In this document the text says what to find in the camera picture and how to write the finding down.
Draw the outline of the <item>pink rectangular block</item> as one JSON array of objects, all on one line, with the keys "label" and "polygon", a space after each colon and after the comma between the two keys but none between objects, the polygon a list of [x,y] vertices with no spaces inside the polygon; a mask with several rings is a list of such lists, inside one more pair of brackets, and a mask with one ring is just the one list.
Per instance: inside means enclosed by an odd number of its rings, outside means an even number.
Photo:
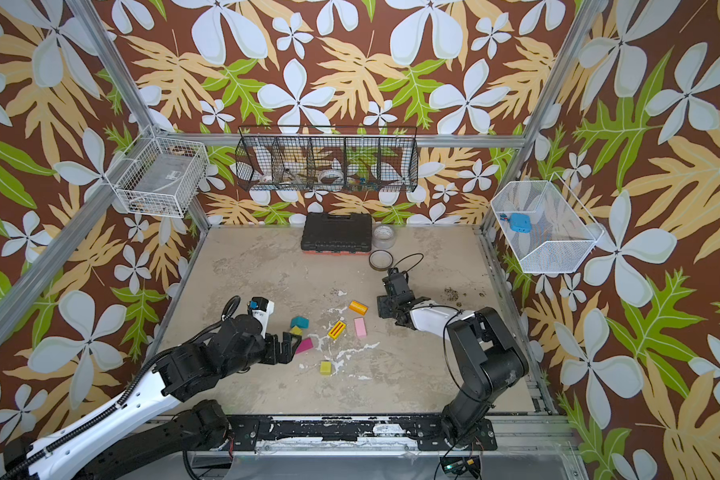
[{"label": "pink rectangular block", "polygon": [[354,319],[354,327],[355,327],[356,336],[358,338],[366,338],[367,337],[367,327],[366,327],[365,319],[363,317]]}]

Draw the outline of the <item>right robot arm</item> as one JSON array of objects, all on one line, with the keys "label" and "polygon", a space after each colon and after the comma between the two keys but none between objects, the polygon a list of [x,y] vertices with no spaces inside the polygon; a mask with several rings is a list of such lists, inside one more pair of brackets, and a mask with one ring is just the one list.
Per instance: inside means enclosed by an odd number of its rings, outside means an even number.
[{"label": "right robot arm", "polygon": [[441,338],[452,353],[458,394],[441,413],[441,431],[452,446],[467,446],[488,435],[485,416],[496,400],[529,373],[515,336],[492,307],[461,310],[417,297],[409,273],[396,267],[383,278],[385,294],[377,298],[379,316],[395,324]]}]

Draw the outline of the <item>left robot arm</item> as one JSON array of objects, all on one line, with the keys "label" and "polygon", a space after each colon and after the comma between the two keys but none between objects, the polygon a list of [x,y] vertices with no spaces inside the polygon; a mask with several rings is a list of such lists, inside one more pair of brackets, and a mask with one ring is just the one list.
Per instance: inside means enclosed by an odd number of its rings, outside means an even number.
[{"label": "left robot arm", "polygon": [[288,364],[302,338],[267,334],[248,314],[201,330],[145,363],[125,390],[75,423],[4,460],[4,479],[71,479],[153,417],[256,364]]}]

